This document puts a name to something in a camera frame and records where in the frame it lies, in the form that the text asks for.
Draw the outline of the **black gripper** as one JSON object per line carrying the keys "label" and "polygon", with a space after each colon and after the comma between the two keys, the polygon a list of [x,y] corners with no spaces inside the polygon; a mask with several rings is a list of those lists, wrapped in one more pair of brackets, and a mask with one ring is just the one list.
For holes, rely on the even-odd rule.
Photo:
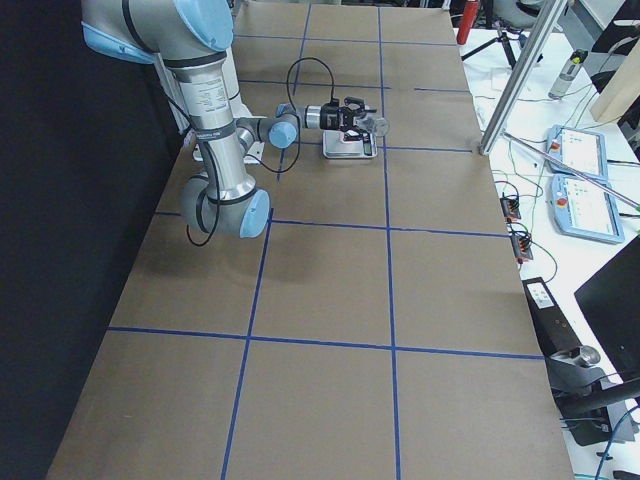
{"label": "black gripper", "polygon": [[325,103],[320,109],[319,125],[321,130],[341,131],[343,142],[360,142],[366,138],[366,132],[353,128],[373,128],[376,122],[375,109],[352,110],[337,101]]}

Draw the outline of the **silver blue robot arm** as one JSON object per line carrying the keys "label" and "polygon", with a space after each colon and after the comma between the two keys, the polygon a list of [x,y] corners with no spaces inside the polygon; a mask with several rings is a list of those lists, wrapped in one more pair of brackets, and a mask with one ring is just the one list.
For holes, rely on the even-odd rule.
{"label": "silver blue robot arm", "polygon": [[255,238],[267,225],[269,194],[246,171],[245,158],[258,143],[279,149],[297,141],[302,129],[375,154],[387,121],[359,98],[331,97],[321,106],[278,106],[273,117],[242,116],[235,64],[232,10],[226,1],[84,1],[85,43],[103,55],[139,64],[161,59],[184,100],[178,110],[195,133],[204,170],[181,196],[188,228],[207,236],[226,233]]}

